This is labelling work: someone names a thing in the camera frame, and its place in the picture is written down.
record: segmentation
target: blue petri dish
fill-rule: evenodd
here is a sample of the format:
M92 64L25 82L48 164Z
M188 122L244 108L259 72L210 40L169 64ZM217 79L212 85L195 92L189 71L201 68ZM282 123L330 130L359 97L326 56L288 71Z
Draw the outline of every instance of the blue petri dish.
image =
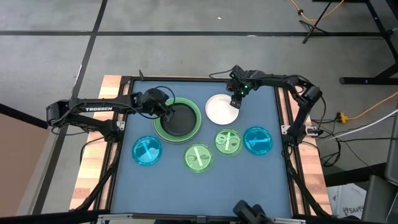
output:
M132 158L140 165L153 165L161 155L162 145L153 136L141 137L132 146Z
M243 134L244 147L255 155L267 154L272 149L272 138L262 127L251 127Z

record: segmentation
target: black circle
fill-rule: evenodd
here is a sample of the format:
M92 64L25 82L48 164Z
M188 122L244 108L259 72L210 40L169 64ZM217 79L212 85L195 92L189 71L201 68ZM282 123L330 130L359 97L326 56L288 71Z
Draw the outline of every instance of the black circle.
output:
M173 106L174 116L169 121L160 120L163 130L173 136L184 136L191 132L196 123L195 111L185 103L176 103Z

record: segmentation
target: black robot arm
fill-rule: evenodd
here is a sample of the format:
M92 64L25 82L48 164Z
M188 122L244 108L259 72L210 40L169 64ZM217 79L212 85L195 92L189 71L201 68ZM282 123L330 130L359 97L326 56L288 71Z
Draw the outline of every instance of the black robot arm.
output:
M260 86L287 89L297 102L299 110L293 124L288 128L285 138L290 145L297 145L302 142L307 135L305 121L314 104L322 96L319 87L300 75L268 75L259 70L244 71L238 65L234 66L229 76L231 80L227 83L227 90L233 92L230 105L237 109L241 107L242 99L251 90L258 90ZM302 87L304 92L299 94L296 86Z
M138 92L113 99L72 98L71 100L60 100L46 107L47 124L55 128L69 124L80 127L86 132L99 131L106 142L119 142L123 133L121 123L113 119L100 121L79 115L79 113L115 111L119 114L154 114L168 121L174 113L171 106L165 104L168 98L169 96L162 90L151 88L144 94Z

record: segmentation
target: white dish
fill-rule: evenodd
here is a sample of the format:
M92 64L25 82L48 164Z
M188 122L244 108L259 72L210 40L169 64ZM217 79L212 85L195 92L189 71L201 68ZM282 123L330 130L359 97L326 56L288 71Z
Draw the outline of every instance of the white dish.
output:
M229 105L231 97L225 94L212 96L206 103L206 115L210 121L226 125L232 123L239 114L239 110Z

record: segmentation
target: concrete floor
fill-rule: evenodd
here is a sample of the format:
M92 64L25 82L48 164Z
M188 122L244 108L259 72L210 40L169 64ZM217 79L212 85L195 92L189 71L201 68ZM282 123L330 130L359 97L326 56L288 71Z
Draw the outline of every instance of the concrete floor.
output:
M297 1L307 17L318 17L325 3ZM385 1L372 1L386 29L398 22ZM0 2L0 30L92 30L100 0ZM100 30L306 31L289 0L117 0L109 1ZM327 31L375 32L364 4L344 4L319 26ZM70 97L89 37L0 35L0 102L45 119L45 106ZM267 73L301 74L321 87L326 118L337 111L354 116L397 91L396 86L345 86L341 76L373 77L393 64L386 43L378 38L301 37L97 37L79 97L96 98L103 75L207 76L235 64ZM369 123L396 108L391 100L361 119L336 125L337 131ZM320 118L318 103L312 118ZM391 135L392 120L348 138ZM78 172L86 136L67 137L44 212L66 211ZM388 141L352 142L369 165L386 161ZM337 150L333 142L318 142L321 154ZM340 169L364 164L343 146Z

